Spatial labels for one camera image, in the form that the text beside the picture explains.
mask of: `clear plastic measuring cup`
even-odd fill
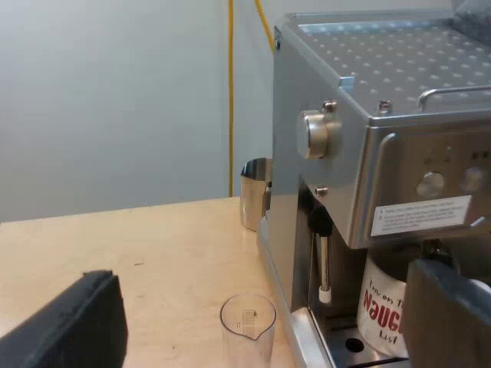
[[[239,294],[220,310],[229,366],[267,368],[275,336],[276,309],[265,297]]]

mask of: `wooden countertop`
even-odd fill
[[[240,225],[239,199],[159,205],[0,224],[0,336],[82,272],[120,277],[129,340],[125,368],[225,367],[219,309],[272,292]],[[272,366],[294,366],[281,321]]]

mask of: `warning label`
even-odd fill
[[[471,195],[463,195],[433,201],[377,207],[371,236],[462,225],[471,198]]]

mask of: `espresso machine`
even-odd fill
[[[272,200],[258,247],[297,366],[411,366],[357,329],[373,247],[438,239],[462,276],[491,281],[483,14],[291,14],[276,25]]]

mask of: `white mug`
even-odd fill
[[[405,290],[406,283],[382,271],[368,253],[358,304],[358,329],[375,350],[400,358],[408,358],[400,332]]]

